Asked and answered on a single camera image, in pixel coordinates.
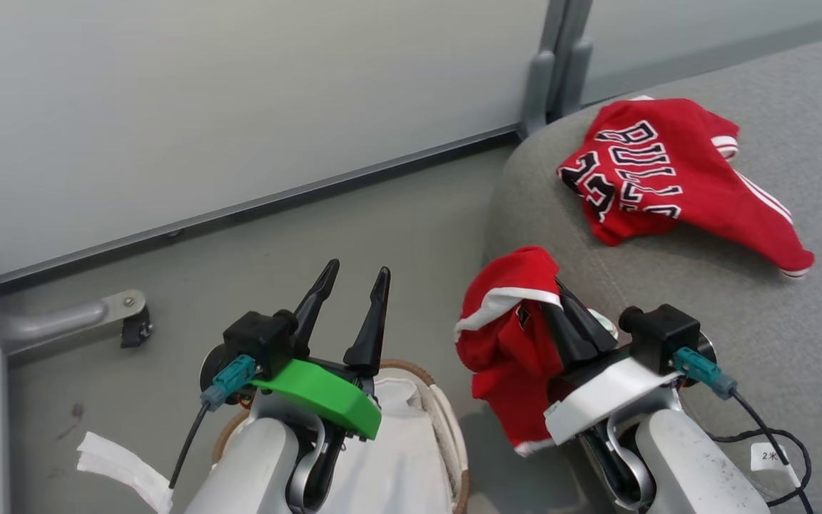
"white basket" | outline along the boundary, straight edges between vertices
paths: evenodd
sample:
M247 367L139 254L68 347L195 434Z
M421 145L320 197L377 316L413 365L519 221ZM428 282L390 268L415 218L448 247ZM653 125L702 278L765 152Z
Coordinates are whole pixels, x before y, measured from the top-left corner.
M397 359L383 361L376 378L400 378L400 380L411 381L417 385L418 393L420 393L420 407L430 416L433 432L440 446L440 455L443 458L443 464L446 465L446 474L452 491L452 512L453 514L464 514L470 494L467 451L459 420L453 413L450 401L427 371L407 361ZM221 460L228 439L248 416L248 410L242 410L222 429L214 452L212 452L212 463L216 464Z

